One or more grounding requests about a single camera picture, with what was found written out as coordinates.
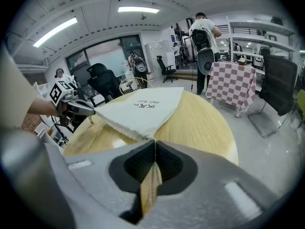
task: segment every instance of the floor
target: floor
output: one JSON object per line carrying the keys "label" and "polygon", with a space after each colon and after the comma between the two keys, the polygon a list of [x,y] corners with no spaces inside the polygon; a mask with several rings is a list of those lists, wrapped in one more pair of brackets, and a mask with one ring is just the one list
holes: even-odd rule
{"label": "floor", "polygon": [[[192,82],[188,80],[174,80],[152,82],[154,87],[184,87],[191,91]],[[196,82],[193,82],[193,93],[196,92]],[[256,96],[254,104],[248,113],[235,117],[235,109],[225,103],[215,100],[213,105],[223,115],[229,124],[235,138],[238,150],[239,167],[263,182],[278,197],[290,191],[304,169],[305,131],[304,125],[297,131],[299,117],[297,113],[290,114],[283,126],[273,136],[263,139],[260,137],[247,114],[260,110],[264,101]],[[275,124],[282,122],[285,116],[279,117],[269,105],[261,116],[258,116],[259,126],[266,126],[267,132],[276,128]]]}

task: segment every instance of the white cloth bag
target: white cloth bag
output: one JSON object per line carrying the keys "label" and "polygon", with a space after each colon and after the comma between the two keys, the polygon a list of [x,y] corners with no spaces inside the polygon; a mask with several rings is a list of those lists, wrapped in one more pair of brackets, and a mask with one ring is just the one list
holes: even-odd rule
{"label": "white cloth bag", "polygon": [[182,92],[183,87],[140,89],[124,102],[94,110],[108,125],[134,140],[153,139],[175,112]]}

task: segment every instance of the fluorescent light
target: fluorescent light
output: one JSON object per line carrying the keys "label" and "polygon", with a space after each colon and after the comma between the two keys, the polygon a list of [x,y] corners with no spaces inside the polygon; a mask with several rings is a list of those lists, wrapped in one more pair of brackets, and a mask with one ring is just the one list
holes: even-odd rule
{"label": "fluorescent light", "polygon": [[148,12],[148,13],[157,13],[159,10],[144,8],[144,7],[119,7],[118,12]]}
{"label": "fluorescent light", "polygon": [[33,46],[38,48],[40,45],[42,45],[50,37],[54,36],[56,33],[60,32],[61,30],[65,29],[65,28],[67,28],[68,26],[75,24],[76,22],[77,22],[76,18],[73,18],[73,19],[71,19],[69,21],[66,21],[65,23],[57,26],[52,31],[48,32],[43,37],[41,37]]}

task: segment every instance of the round wooden table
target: round wooden table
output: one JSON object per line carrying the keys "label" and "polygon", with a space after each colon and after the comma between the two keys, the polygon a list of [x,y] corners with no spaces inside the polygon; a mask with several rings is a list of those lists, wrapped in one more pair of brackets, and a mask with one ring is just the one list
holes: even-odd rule
{"label": "round wooden table", "polygon": [[[110,103],[125,101],[123,95]],[[100,117],[86,119],[71,136],[64,156],[96,153],[136,143],[107,125]],[[231,129],[218,110],[203,98],[184,91],[172,117],[157,131],[156,140],[196,148],[225,157],[238,164],[236,143]]]}

